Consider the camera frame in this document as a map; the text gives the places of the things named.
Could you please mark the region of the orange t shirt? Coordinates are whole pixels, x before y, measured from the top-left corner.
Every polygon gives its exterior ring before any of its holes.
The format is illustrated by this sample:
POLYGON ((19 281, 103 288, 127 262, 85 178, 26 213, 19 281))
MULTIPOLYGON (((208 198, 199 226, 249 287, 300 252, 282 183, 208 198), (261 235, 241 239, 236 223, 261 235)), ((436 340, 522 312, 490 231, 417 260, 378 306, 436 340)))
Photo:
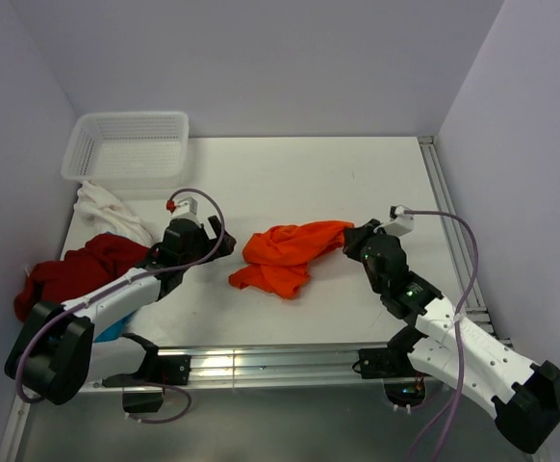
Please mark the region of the orange t shirt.
POLYGON ((276 225, 255 233, 242 249, 245 266, 228 277, 236 289, 253 287, 283 299, 296 298, 310 281, 309 265, 344 245, 350 221, 322 220, 276 225))

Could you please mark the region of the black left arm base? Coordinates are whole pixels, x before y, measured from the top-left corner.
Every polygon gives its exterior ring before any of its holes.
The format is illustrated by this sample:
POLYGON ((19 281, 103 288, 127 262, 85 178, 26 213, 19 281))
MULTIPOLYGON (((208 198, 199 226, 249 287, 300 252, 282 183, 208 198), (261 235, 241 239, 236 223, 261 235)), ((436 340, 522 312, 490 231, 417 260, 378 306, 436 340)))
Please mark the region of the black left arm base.
MULTIPOLYGON (((171 386, 185 386, 189 382, 191 356, 187 354, 161 355, 143 372, 118 374, 101 381, 104 388, 133 388, 144 383, 171 386)), ((125 412, 150 414, 160 411, 165 401, 166 391, 159 392, 124 392, 122 407, 125 412)))

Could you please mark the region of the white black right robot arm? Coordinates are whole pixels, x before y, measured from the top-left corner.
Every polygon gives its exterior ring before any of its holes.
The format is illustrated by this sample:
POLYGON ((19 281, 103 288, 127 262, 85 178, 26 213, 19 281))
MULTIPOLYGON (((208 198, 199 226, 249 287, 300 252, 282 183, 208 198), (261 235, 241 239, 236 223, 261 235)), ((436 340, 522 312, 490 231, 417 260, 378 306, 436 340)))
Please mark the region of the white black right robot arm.
POLYGON ((387 344, 391 369, 444 382, 492 417, 514 447, 536 453, 560 424, 560 369, 517 353, 410 270, 399 238, 411 229, 395 218, 344 230, 344 255, 362 264, 382 305, 406 324, 387 344))

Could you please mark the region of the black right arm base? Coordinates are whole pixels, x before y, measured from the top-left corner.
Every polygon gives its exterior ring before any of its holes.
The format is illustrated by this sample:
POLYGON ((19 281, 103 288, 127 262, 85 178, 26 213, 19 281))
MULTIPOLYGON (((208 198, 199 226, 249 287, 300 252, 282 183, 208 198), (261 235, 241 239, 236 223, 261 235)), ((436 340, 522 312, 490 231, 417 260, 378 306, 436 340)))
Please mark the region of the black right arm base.
POLYGON ((387 400, 399 407, 419 407, 445 389, 415 370, 406 354, 387 347, 359 349, 352 370, 364 380, 380 380, 387 400))

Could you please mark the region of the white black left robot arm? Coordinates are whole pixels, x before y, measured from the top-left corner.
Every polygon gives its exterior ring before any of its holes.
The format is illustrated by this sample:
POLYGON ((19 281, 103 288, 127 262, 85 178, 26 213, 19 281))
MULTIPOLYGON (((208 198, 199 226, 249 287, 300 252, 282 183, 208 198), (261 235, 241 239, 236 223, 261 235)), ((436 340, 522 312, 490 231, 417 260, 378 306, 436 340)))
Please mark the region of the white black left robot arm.
POLYGON ((167 297, 195 266, 233 253, 236 240, 223 216, 211 216, 209 237, 193 218, 175 218, 146 257, 115 281, 63 303, 41 301, 32 309, 5 363, 24 402, 61 405, 89 382, 118 376, 148 384, 160 371, 159 348, 137 334, 100 343, 119 320, 167 297))

